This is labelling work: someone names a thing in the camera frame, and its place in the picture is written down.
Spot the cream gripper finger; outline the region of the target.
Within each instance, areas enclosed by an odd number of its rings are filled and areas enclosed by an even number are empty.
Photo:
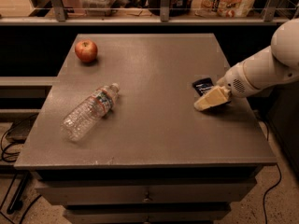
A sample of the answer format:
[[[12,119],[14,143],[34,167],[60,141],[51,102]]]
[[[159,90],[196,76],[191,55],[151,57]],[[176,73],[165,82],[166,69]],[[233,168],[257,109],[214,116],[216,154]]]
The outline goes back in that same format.
[[[194,108],[198,111],[207,110],[211,107],[223,105],[231,99],[231,91],[224,86],[216,85],[201,96],[195,103]]]

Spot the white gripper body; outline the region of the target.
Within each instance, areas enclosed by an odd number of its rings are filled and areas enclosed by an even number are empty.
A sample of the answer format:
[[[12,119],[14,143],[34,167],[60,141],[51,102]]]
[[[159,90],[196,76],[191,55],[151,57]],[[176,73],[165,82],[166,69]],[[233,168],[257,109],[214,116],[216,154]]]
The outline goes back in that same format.
[[[243,63],[232,66],[222,78],[222,83],[234,97],[245,98],[258,92],[249,83]]]

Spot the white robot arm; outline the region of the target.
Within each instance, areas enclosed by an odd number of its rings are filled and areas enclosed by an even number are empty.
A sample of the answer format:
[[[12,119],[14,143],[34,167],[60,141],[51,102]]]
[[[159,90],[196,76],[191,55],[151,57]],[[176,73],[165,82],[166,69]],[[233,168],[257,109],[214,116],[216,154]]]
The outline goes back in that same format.
[[[204,111],[223,105],[233,97],[245,98],[279,84],[299,78],[299,19],[281,24],[271,38],[271,44],[228,69],[215,85],[202,79],[193,86],[203,88],[194,108]]]

